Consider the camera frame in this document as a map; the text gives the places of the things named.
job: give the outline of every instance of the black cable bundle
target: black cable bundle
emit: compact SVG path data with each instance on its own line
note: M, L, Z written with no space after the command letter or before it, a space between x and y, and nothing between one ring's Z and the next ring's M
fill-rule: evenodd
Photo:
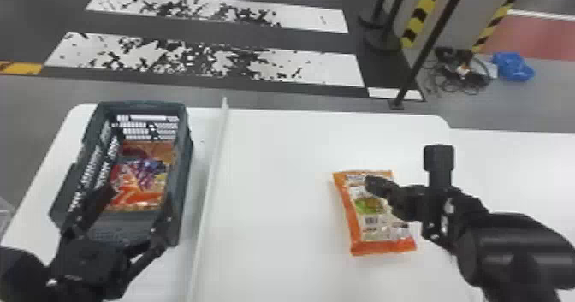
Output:
M440 95L441 90L446 93L463 92L467 95L477 95L492 81L485 63L472 54L465 53L464 50L437 48L436 56L437 60L427 61L427 66L424 66L428 70L424 88L429 94ZM471 62L479 64L484 73L470 71L463 76L457 72L458 67L469 66Z

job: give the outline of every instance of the snack bag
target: snack bag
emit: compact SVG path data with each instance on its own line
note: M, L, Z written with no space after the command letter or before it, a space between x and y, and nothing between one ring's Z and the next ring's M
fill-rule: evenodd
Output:
M388 201L365 190L365 177L393 179L391 171L334 173L352 238L352 255L415 251L409 225L391 213Z
M172 157L171 142L125 141L118 164L110 172L117 194L106 210L158 209Z

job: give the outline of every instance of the floor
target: floor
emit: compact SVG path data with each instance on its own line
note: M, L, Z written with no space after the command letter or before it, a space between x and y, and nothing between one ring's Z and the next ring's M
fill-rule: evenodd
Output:
M170 21L177 21L165 17L158 18L154 15L120 15L107 12L86 12L83 9L74 8L78 5L86 6L91 0L60 0L56 4L51 0L34 0L35 3L22 0L0 1L10 2L13 6L13 9L10 10L0 9L0 20L12 21L12 27L3 28L0 31L0 42L13 43L0 44L0 55L9 56L12 57L11 59L22 62L41 62L44 64L44 61L60 44L67 32L75 31L73 33L77 33L73 34L70 39L77 39L79 38L78 35L82 37L80 33L85 35L88 33L105 34L107 36L103 36L104 40L111 35L120 35L124 39L133 37L157 38L158 35L156 34L162 32L163 25L171 24ZM367 98L365 94L363 96L349 94L349 91L366 93L366 86L385 84L385 82L377 81L382 78L381 75L378 76L381 72L381 59L378 57L381 56L373 55L364 48L363 43L361 43L361 31L355 25L355 20L350 21L354 17L353 13L357 13L360 8L357 2L354 3L353 0L271 1L276 4L342 9L350 33L326 33L325 31L309 33L309 31L300 31L294 28L255 27L252 24L241 24L246 26L241 27L239 24L214 21L205 21L203 26L198 27L190 25L195 24L197 22L195 20L178 20L179 27L173 31L175 36L172 39L178 40L180 47L188 46L185 45L190 42L190 39L187 39L187 33L190 35L193 33L193 35L204 38L214 36L213 42L215 43L225 36L228 43L239 45L241 45L242 39L251 39L252 42L261 40L265 44L260 46L275 46L277 50L310 51L320 47L329 49L328 45L338 40L338 42L342 42L342 45L338 46L339 50L332 50L331 52L350 54L355 51L359 61L361 79L365 82L364 86L324 87L299 82L237 80L237 78L227 80L225 78L147 73L138 73L137 80L135 80L133 78L135 76L129 78L124 76L135 73L66 67L50 67L49 70L54 72L48 72L48 74L52 74L46 76L52 76L52 78L43 77L42 74L40 76L0 75L0 135L2 135L0 138L0 149L2 149L0 155L6 163L10 163L10 165L3 165L0 169L0 185L3 185L4 189L2 197L11 204L18 205L20 203L62 120L69 109L76 104L96 103L103 100L151 99L179 101L188 106L216 107L220 105L222 97L225 96L232 107L238 108L391 112L387 100ZM94 6L94 8L100 8L97 3ZM18 13L26 13L27 21L18 20L16 17ZM66 15L61 19L62 22L56 23L56 18L62 15ZM134 17L138 20L135 22L128 21ZM113 20L113 24L104 20ZM293 27L301 26L301 23L291 24ZM307 23L306 26L309 24L315 24L313 26L318 27L325 26L323 23L318 25L313 21ZM248 32L244 32L248 25L265 34L256 38L250 37ZM236 26L237 31L220 33L218 31L209 32L208 30L202 32L201 30L202 27L223 28L223 26ZM342 29L342 27L330 27L330 30L337 31L338 29ZM284 35L284 31L289 31L290 35ZM328 35L334 40L328 40L326 43L318 38L319 36L323 38L324 35ZM309 37L318 39L308 41L307 38ZM285 45L272 44L280 41L287 43ZM141 41L138 40L132 42L134 45L141 44ZM70 41L69 47L75 47L73 44L75 43ZM259 53L269 54L271 51L273 50L261 50ZM386 63L390 67L398 66L403 70L388 68L391 74L383 78L395 80L392 83L399 86L404 79L404 72L402 71L405 71L405 67L408 67L409 64L413 64L417 55L417 50L405 50L405 58L401 56L399 61L394 64ZM60 62L58 56L52 60L53 62ZM572 89L572 83L575 81L575 62L531 58L526 61L537 72L537 76L529 82L519 84L496 80L485 91L476 96L467 96L462 93L442 94L440 97L428 95L426 96L427 102L405 102L406 110L401 113L439 115L451 127L457 128L575 133L575 125L572 124L572 118L575 117L575 107L572 106L571 101L575 99L575 90ZM96 64L105 62L100 59L96 60ZM119 63L113 63L114 66L119 66ZM317 80L317 76L313 75L315 74L310 74L305 79ZM424 83L424 76L425 72L420 73L419 85ZM74 80L62 79L62 77L73 78Z
M369 1L0 0L0 73L368 98L409 72L365 46Z
M516 51L544 60L575 61L575 5L572 0L517 0L484 53Z

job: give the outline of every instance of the white table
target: white table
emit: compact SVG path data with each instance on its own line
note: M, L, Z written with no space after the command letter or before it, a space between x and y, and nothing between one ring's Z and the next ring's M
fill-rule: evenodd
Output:
M95 104L84 104L68 113L4 235L3 246L33 252L44 264L48 264L54 257L60 237L56 226L48 217L48 211L69 165L78 155L81 136L95 107ZM221 113L220 109L188 110L194 149L181 242L175 249L167 250L162 258L137 277L122 301L181 302L186 299L201 215L197 208L201 207L205 194Z
M92 110L71 111L3 245L32 251L45 263L53 257L57 234L47 211ZM191 288L187 301L193 302L481 301L453 259L420 239L418 227L412 228L417 252L349 254L331 173L392 169L401 184L425 183L422 149L432 143L456 146L454 183L464 191L493 210L528 213L575 242L572 223L561 221L575 200L568 178L575 173L574 136L450 130L424 115L230 110L222 149L213 151L220 111L189 113L196 151L182 243L147 269L123 300L183 301ZM211 152L216 161L205 191ZM544 166L540 180L537 166ZM199 214L189 207L198 206L193 200L202 192L207 204L196 252Z

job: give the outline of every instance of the white floor marking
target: white floor marking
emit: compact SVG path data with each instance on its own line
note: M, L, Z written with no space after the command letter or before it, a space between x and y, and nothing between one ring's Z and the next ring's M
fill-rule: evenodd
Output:
M45 66L364 86L353 54L68 32Z
M400 90L385 87L368 87L367 92L370 94L370 98L395 98ZM406 100L424 101L424 96L419 90L409 90L406 94Z
M86 10L347 33L339 9L241 0L91 0Z
M531 12L529 10L520 10L520 9L510 9L507 12L508 15L516 15L516 16L527 16L527 17L536 17L536 18L544 18L548 20L556 20L556 21L575 21L575 15L563 15L563 14L552 14L552 13L543 13L543 12Z

